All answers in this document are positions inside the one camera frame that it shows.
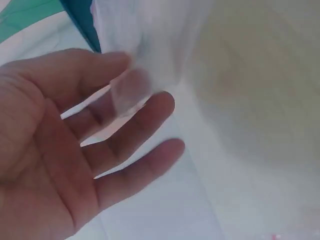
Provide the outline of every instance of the clear plastic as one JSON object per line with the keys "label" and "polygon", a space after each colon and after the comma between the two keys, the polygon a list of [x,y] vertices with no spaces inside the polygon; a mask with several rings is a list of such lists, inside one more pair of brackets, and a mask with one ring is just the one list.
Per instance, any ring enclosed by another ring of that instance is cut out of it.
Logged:
{"label": "clear plastic", "polygon": [[111,82],[119,115],[177,84],[213,0],[94,0],[101,51],[124,51],[132,70]]}

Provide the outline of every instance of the transparent plastic piece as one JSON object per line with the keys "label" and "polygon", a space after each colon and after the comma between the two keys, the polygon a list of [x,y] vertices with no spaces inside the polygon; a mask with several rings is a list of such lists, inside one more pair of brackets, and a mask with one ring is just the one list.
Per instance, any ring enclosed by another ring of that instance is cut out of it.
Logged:
{"label": "transparent plastic piece", "polygon": [[140,85],[134,87],[128,84],[130,71],[111,83],[113,103],[119,115],[127,114],[137,103],[180,81],[212,3],[213,0],[92,2],[91,12],[102,53],[130,54],[131,69],[140,71],[142,76]]}

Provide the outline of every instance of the green fabric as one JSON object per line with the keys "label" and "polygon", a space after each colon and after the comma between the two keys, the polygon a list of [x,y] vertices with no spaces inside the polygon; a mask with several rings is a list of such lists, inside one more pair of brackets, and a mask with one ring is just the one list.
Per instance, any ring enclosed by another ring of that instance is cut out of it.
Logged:
{"label": "green fabric", "polygon": [[63,10],[59,0],[11,0],[0,12],[0,43],[28,26]]}

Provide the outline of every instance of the hand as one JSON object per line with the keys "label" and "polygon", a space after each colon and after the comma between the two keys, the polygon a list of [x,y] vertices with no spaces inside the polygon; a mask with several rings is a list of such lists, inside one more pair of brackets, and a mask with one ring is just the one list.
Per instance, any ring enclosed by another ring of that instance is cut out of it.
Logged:
{"label": "hand", "polygon": [[99,212],[163,175],[181,156],[168,140],[122,171],[123,163],[172,114],[174,99],[159,93],[106,141],[80,141],[116,117],[106,93],[64,120],[60,114],[127,69],[122,53],[67,50],[0,68],[0,238],[63,240]]}

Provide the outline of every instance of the teal fabric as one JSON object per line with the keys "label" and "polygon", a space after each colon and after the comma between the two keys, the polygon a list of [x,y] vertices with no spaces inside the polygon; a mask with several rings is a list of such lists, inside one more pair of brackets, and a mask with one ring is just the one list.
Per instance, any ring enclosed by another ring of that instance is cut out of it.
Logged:
{"label": "teal fabric", "polygon": [[73,23],[95,52],[101,52],[100,43],[90,7],[92,0],[60,0]]}
{"label": "teal fabric", "polygon": [[0,43],[28,26],[63,10],[59,0],[11,0],[0,12]]}

